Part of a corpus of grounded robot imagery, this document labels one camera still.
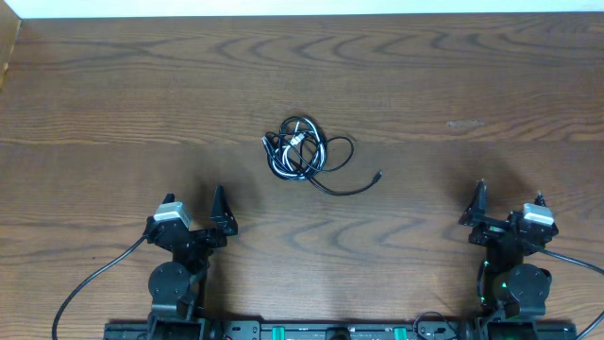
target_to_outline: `wood grain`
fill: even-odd
[[[0,338],[48,338],[165,193],[209,225],[219,182],[241,234],[212,258],[215,315],[475,309],[484,249],[456,222],[481,178],[496,217],[541,189],[550,248],[604,265],[602,27],[590,13],[26,21],[0,93]],[[382,181],[331,197],[275,178],[260,137],[290,114],[354,138],[325,184]],[[330,162],[346,154],[334,144]],[[169,259],[142,246],[93,281],[60,338],[144,319]],[[554,276],[548,319],[583,328],[604,308],[596,274],[528,261]]]

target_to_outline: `black cable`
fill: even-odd
[[[482,298],[482,274],[484,274],[484,267],[487,265],[487,259],[482,260],[480,267],[478,268],[478,277],[476,278],[476,293],[479,298]]]
[[[554,252],[554,251],[545,250],[545,248],[540,247],[540,246],[536,246],[536,245],[531,244],[531,243],[529,243],[527,241],[525,241],[525,244],[528,245],[533,250],[539,251],[540,253],[545,254],[547,256],[551,256],[551,257],[556,258],[558,260],[567,261],[567,262],[569,262],[571,264],[580,265],[583,268],[591,269],[591,270],[595,271],[596,273],[604,275],[604,269],[602,269],[600,267],[597,267],[597,266],[595,266],[593,264],[589,264],[589,263],[583,262],[581,260],[573,259],[571,257],[559,254],[559,253]],[[579,335],[577,335],[577,337],[575,338],[575,340],[580,340],[580,339],[584,338],[585,335],[587,335],[587,333],[591,332],[600,322],[602,322],[602,320],[604,320],[604,311],[602,311],[602,313],[596,318],[596,320],[594,320],[589,326],[587,326],[587,328],[585,330],[583,330],[581,333],[579,333]]]
[[[345,140],[350,144],[350,153],[345,161],[331,169],[324,169],[327,162],[327,145],[335,140]],[[332,196],[350,196],[364,192],[376,184],[382,177],[381,170],[366,186],[348,192],[334,192],[319,182],[315,176],[320,173],[334,172],[345,166],[354,154],[352,141],[343,136],[327,139],[311,119],[305,117],[290,117],[281,123],[279,133],[266,132],[262,137],[266,160],[273,174],[283,180],[307,180],[315,188]],[[310,159],[304,157],[305,143],[314,146],[310,150]],[[290,157],[290,151],[297,156],[297,161]]]
[[[433,312],[433,311],[427,311],[427,312],[423,312],[421,315],[419,315],[415,321],[413,321],[413,332],[415,332],[415,335],[417,335],[417,338],[422,339],[422,340],[427,340],[423,335],[421,335],[419,333],[419,331],[417,330],[417,323],[419,322],[420,319],[422,319],[424,316],[426,315],[437,315],[439,316],[446,324],[446,326],[452,330],[455,333],[455,336],[450,337],[448,339],[445,340],[453,340],[453,339],[458,339],[460,337],[460,330],[456,329],[453,327],[453,325],[451,325],[449,323],[449,321],[446,319],[446,317],[438,312]]]
[[[60,306],[59,311],[57,312],[57,315],[55,315],[55,321],[53,321],[53,330],[52,330],[52,336],[53,336],[53,340],[58,340],[57,338],[57,327],[59,326],[59,320],[60,320],[60,316],[63,314],[63,311],[65,311],[65,308],[67,308],[67,305],[69,304],[69,302],[72,300],[72,298],[74,298],[76,296],[76,294],[82,289],[84,288],[85,285],[87,285],[90,281],[92,281],[94,278],[96,278],[99,274],[103,273],[104,271],[106,271],[107,269],[113,267],[115,264],[119,263],[121,260],[124,259],[124,257],[128,256],[134,249],[136,249],[138,246],[141,245],[141,243],[146,239],[145,236],[141,237],[139,239],[139,241],[137,241],[134,245],[132,245],[128,250],[126,250],[124,252],[124,254],[120,255],[119,257],[117,257],[115,260],[111,261],[110,263],[105,264],[105,266],[103,266],[101,269],[95,271],[92,275],[90,275],[87,279],[85,279],[82,283],[80,283],[72,292],[72,294],[70,294],[65,301],[63,302],[63,304]]]

